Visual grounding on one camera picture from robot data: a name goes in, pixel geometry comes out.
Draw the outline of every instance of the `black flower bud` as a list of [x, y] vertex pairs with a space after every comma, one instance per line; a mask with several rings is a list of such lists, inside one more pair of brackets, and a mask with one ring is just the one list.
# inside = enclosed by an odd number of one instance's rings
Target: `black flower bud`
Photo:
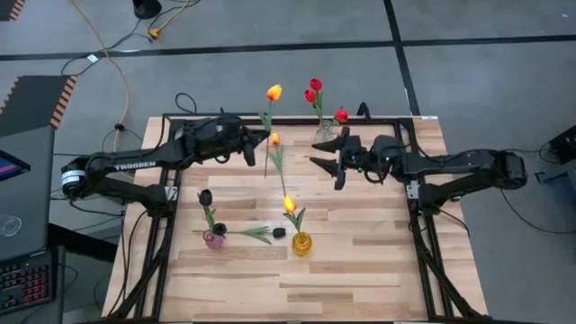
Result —
[[286, 229], [284, 228], [276, 228], [272, 231], [272, 236], [275, 239], [281, 239], [286, 236]]
[[212, 229], [212, 232], [215, 235], [224, 236], [224, 234], [226, 234], [226, 230], [228, 230], [228, 229], [226, 229], [226, 225], [224, 225], [224, 223], [216, 223], [216, 224], [214, 224], [214, 228]]
[[202, 190], [200, 196], [198, 196], [198, 201], [204, 207], [210, 206], [212, 204], [212, 192], [208, 189]]

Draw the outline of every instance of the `computer keyboard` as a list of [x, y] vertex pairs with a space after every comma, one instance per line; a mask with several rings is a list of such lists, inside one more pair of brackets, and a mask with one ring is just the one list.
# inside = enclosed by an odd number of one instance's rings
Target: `computer keyboard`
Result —
[[57, 273], [56, 249], [0, 262], [0, 316], [51, 302]]

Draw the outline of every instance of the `gray floor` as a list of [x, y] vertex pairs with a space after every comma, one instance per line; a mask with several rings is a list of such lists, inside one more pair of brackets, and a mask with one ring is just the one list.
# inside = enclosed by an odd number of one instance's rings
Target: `gray floor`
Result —
[[[135, 23], [129, 1], [78, 0], [107, 43]], [[574, 33], [576, 3], [561, 0], [393, 1], [404, 40], [535, 36]], [[144, 23], [139, 31], [145, 33]], [[153, 44], [141, 38], [123, 50], [172, 49], [312, 41], [389, 41], [383, 2], [377, 0], [203, 0], [188, 9]], [[17, 22], [0, 22], [0, 55], [97, 50], [98, 43], [68, 0], [28, 0]], [[573, 42], [407, 48], [422, 114], [438, 115], [449, 151], [469, 148], [538, 149], [576, 120], [576, 46]], [[375, 114], [409, 115], [392, 48], [315, 49], [286, 52], [119, 58], [130, 82], [127, 127], [142, 135], [150, 116], [176, 112], [174, 95], [194, 96], [201, 112], [232, 112], [266, 105], [265, 90], [284, 87], [284, 114], [310, 114], [302, 91], [310, 77], [326, 87], [326, 105], [354, 110], [366, 101]], [[0, 94], [19, 75], [57, 75], [64, 61], [0, 62]], [[79, 78], [57, 133], [57, 152], [99, 150], [119, 120], [124, 89], [117, 72], [101, 62]], [[112, 143], [106, 143], [109, 149]], [[122, 149], [138, 141], [122, 139]], [[526, 188], [508, 193], [527, 219], [551, 230], [576, 229], [573, 189], [562, 182], [538, 184], [532, 174], [549, 166], [525, 155]], [[54, 187], [59, 166], [55, 157]], [[114, 202], [83, 202], [108, 212]], [[472, 248], [490, 315], [504, 320], [572, 323], [576, 303], [576, 238], [535, 231], [488, 190], [463, 199]], [[71, 229], [105, 220], [54, 203], [50, 219]], [[118, 234], [113, 223], [86, 232]], [[66, 298], [66, 322], [97, 316], [96, 281], [110, 265], [69, 256], [80, 277]], [[107, 280], [99, 285], [105, 295]]]

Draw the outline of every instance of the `yellow cable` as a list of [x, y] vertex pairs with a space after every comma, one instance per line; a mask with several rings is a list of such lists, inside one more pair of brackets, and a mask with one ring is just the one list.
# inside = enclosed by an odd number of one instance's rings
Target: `yellow cable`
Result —
[[[114, 67], [118, 70], [118, 72], [120, 72], [120, 75], [122, 76], [122, 81], [124, 82], [124, 86], [126, 88], [126, 104], [124, 105], [124, 112], [122, 113], [122, 117], [120, 118], [120, 124], [122, 124], [122, 123], [124, 123], [124, 120], [126, 119], [126, 116], [128, 115], [128, 111], [130, 110], [130, 87], [128, 86], [128, 81], [126, 80], [126, 76], [124, 75], [124, 72], [122, 72], [122, 69], [118, 66], [118, 64], [116, 64], [116, 62], [110, 57], [110, 54], [108, 53], [108, 48], [104, 44], [104, 41], [100, 37], [100, 34], [96, 30], [96, 28], [94, 27], [92, 22], [90, 22], [90, 19], [88, 19], [88, 17], [86, 17], [86, 15], [82, 11], [82, 9], [80, 9], [78, 4], [76, 3], [76, 0], [72, 0], [72, 5], [76, 8], [78, 13], [80, 15], [82, 15], [82, 18], [84, 18], [86, 23], [88, 23], [88, 26], [90, 26], [90, 29], [92, 29], [92, 32], [94, 32], [94, 35], [96, 36], [96, 38], [100, 42], [100, 45], [102, 46], [102, 51], [104, 52], [104, 55], [106, 56], [106, 58], [110, 61], [110, 63], [112, 63], [114, 65]], [[114, 136], [113, 152], [116, 151], [116, 145], [118, 143], [119, 136], [120, 136], [120, 131], [117, 130], [116, 135]], [[133, 176], [125, 174], [123, 172], [122, 172], [122, 175], [129, 178], [129, 179], [134, 179]]]
[[186, 9], [188, 4], [190, 4], [190, 0], [186, 0], [186, 2], [182, 5], [182, 8], [178, 9], [177, 12], [171, 15], [170, 18], [168, 18], [160, 27], [149, 30], [148, 34], [150, 34], [153, 39], [157, 39], [160, 36], [160, 32], [162, 32], [162, 30], [165, 29], [166, 26], [168, 26], [168, 24], [172, 22], [174, 18], [176, 18], [176, 16], [178, 16], [184, 9]]

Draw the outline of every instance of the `wooden tabletop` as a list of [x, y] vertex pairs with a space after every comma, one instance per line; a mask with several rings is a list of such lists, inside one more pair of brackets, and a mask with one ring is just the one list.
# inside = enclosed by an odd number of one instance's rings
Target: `wooden tabletop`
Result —
[[[144, 148], [154, 147], [160, 118], [150, 118]], [[430, 155], [446, 152], [437, 119], [414, 118], [419, 145]], [[264, 179], [265, 145], [256, 149], [256, 166], [241, 155], [228, 164], [208, 161], [184, 171], [175, 220], [161, 320], [423, 320], [426, 310], [408, 230], [409, 215], [403, 185], [391, 177], [384, 185], [369, 184], [363, 175], [348, 172], [346, 186], [334, 191], [334, 179], [309, 157], [334, 158], [311, 148], [314, 126], [274, 126], [284, 147], [284, 174], [288, 194], [299, 208], [306, 207], [302, 230], [311, 234], [312, 251], [300, 257], [291, 250], [293, 225], [282, 215], [280, 176], [272, 163]], [[392, 126], [352, 126], [370, 147], [379, 134], [393, 136]], [[138, 171], [135, 183], [157, 184], [159, 169]], [[427, 177], [443, 183], [449, 175]], [[216, 221], [229, 230], [259, 226], [285, 227], [286, 238], [268, 246], [253, 238], [229, 234], [226, 247], [208, 249], [200, 230], [207, 230], [196, 193], [209, 188], [217, 209]], [[444, 208], [460, 219], [458, 203]], [[139, 204], [127, 210], [124, 233], [130, 233], [144, 211]], [[470, 241], [461, 225], [437, 215], [436, 229], [445, 271], [462, 296], [479, 312], [486, 307]], [[129, 290], [141, 275], [150, 218], [138, 225], [130, 253]], [[103, 315], [107, 315], [122, 286], [122, 244], [108, 288]], [[437, 281], [436, 311], [442, 310]], [[156, 286], [156, 277], [150, 287]], [[150, 314], [152, 295], [144, 314]]]

